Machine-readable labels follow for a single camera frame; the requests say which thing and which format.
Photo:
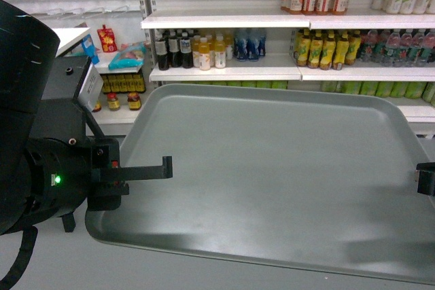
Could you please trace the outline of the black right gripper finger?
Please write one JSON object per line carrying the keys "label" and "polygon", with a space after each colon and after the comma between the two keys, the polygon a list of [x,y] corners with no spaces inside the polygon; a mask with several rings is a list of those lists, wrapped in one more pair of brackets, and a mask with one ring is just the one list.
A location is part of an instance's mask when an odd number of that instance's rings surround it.
{"label": "black right gripper finger", "polygon": [[419,163],[417,172],[417,192],[434,197],[434,163]]}

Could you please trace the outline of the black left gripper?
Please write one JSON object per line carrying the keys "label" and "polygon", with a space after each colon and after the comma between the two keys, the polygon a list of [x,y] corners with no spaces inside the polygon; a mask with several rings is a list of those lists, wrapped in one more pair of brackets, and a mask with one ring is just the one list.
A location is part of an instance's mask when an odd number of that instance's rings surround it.
{"label": "black left gripper", "polygon": [[120,145],[111,138],[69,145],[56,139],[31,139],[24,152],[31,190],[23,227],[60,217],[66,232],[75,228],[73,213],[84,201],[92,211],[112,211],[129,194],[126,181],[170,179],[173,158],[160,166],[120,167]]}

